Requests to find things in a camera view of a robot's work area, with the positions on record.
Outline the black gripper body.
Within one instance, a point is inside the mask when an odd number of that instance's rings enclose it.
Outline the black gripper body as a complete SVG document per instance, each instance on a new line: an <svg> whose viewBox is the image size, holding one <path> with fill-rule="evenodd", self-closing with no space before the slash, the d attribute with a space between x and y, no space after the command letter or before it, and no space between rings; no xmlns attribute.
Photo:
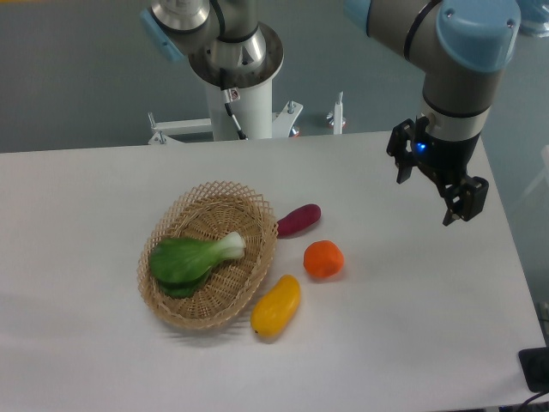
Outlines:
<svg viewBox="0 0 549 412"><path fill-rule="evenodd" d="M411 149L417 168L437 187L459 185L467 175L470 161L480 135L458 142L444 141L429 134L428 117L417 118Z"/></svg>

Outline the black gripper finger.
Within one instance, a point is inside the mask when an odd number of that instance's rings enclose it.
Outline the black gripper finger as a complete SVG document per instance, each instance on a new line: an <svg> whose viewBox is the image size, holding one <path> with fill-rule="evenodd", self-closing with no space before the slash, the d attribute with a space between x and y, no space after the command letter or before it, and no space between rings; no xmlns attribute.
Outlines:
<svg viewBox="0 0 549 412"><path fill-rule="evenodd" d="M439 184L437 188L447 208L443 218L443 225L447 227L454 221L470 221L483 210L489 182L464 174L458 182Z"/></svg>
<svg viewBox="0 0 549 412"><path fill-rule="evenodd" d="M412 170L417 166L413 151L408 147L408 144L413 142L414 127L414 121L407 119L395 126L389 137L386 152L394 158L397 168L397 184L402 184L408 180Z"/></svg>

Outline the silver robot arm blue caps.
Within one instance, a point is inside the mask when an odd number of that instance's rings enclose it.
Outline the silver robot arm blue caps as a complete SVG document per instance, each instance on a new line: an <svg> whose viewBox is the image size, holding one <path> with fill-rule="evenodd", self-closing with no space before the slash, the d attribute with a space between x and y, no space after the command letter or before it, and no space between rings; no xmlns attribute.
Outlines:
<svg viewBox="0 0 549 412"><path fill-rule="evenodd" d="M347 18L424 72L418 115L391 132L397 181L420 170L446 204L444 225L484 208L488 182L468 174L521 23L513 1L346 1ZM272 113L284 58L254 1L154 1L140 15L169 60L187 58L207 91L214 139L286 137Z"/></svg>

